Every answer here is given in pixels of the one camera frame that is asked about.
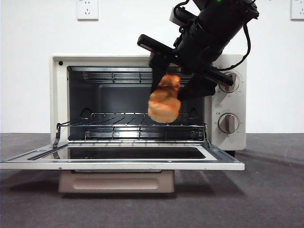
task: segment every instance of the oven door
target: oven door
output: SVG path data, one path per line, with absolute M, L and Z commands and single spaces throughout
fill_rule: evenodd
M 45 146 L 1 161 L 16 170 L 237 170 L 244 163 L 206 142 L 103 142 Z

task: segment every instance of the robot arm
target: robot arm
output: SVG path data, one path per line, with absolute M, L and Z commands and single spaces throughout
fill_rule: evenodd
M 180 26 L 180 37 L 170 48 L 146 35 L 140 35 L 137 44 L 151 52 L 150 67 L 153 72 L 151 92 L 155 90 L 170 63 L 181 67 L 182 73 L 193 78 L 180 90 L 179 99 L 208 96 L 215 93 L 217 84 L 233 85 L 231 77 L 221 71 L 233 69 L 248 56 L 251 48 L 247 23 L 257 19 L 259 13 L 255 0 L 193 0 L 201 10 L 198 16 L 175 6 L 170 21 Z M 225 69 L 212 67 L 230 40 L 244 28 L 248 51 L 243 59 Z

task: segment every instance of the control knob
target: control knob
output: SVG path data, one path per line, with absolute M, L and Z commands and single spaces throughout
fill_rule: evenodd
M 232 93 L 238 89 L 239 86 L 239 78 L 236 73 L 228 72 L 226 75 L 231 76 L 233 80 L 233 85 L 232 86 L 224 86 L 224 85 L 219 85 L 220 89 L 223 90 L 226 93 Z
M 238 128 L 238 118 L 233 114 L 223 114 L 218 120 L 218 127 L 222 132 L 232 134 Z

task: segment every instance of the black cable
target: black cable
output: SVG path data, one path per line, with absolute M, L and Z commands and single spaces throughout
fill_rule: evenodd
M 246 35 L 246 38 L 247 38 L 247 45 L 248 45 L 248 49 L 247 49 L 247 53 L 243 56 L 242 60 L 239 61 L 237 64 L 235 65 L 232 65 L 228 68 L 224 68 L 224 69 L 218 69 L 216 67 L 210 67 L 211 69 L 215 69 L 217 71 L 226 71 L 226 70 L 232 70 L 233 68 L 236 68 L 238 65 L 240 65 L 242 62 L 244 62 L 244 60 L 247 58 L 247 56 L 249 55 L 250 53 L 250 50 L 251 50 L 251 41 L 250 41 L 250 36 L 249 36 L 249 32 L 248 32 L 248 27 L 247 27 L 247 23 L 244 24 L 243 26 L 243 29 L 244 29 L 244 33 Z
M 175 16 L 177 19 L 179 19 L 179 17 L 178 17 L 177 14 L 176 14 L 177 8 L 180 7 L 180 6 L 186 5 L 189 1 L 190 1 L 190 0 L 185 0 L 184 2 L 181 2 L 181 3 L 177 4 L 177 5 L 174 7 L 174 9 L 173 9 L 173 14 L 174 14 L 174 16 Z

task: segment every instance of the bread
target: bread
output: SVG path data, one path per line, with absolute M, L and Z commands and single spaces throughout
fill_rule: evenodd
M 181 86 L 180 77 L 165 75 L 148 101 L 148 115 L 158 123 L 171 123 L 179 115 L 181 102 L 177 94 Z

